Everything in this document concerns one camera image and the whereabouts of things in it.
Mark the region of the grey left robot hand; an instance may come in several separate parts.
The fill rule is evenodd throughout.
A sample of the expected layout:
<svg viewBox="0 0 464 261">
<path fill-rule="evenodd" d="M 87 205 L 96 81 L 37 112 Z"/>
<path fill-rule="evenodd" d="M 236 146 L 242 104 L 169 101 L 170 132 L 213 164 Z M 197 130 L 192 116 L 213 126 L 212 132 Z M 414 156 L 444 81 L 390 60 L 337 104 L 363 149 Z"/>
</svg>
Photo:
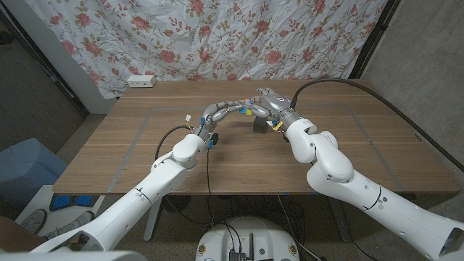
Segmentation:
<svg viewBox="0 0 464 261">
<path fill-rule="evenodd" d="M 211 104 L 200 117 L 200 124 L 194 128 L 194 134 L 203 141 L 207 141 L 218 122 L 223 120 L 227 114 L 243 108 L 250 109 L 251 104 L 246 103 L 244 100 L 222 101 Z"/>
</svg>

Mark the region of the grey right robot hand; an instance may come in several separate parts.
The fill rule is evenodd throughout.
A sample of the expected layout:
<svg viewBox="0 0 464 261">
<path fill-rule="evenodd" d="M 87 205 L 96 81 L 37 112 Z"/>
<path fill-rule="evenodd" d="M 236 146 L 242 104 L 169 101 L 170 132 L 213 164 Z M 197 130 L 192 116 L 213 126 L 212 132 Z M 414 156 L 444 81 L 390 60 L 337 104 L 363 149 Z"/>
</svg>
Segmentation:
<svg viewBox="0 0 464 261">
<path fill-rule="evenodd" d="M 286 131 L 288 127 L 302 117 L 291 108 L 291 101 L 277 94 L 271 88 L 258 88 L 259 96 L 251 99 L 245 107 L 250 109 L 257 117 L 271 120 L 271 126 L 275 131 Z"/>
</svg>

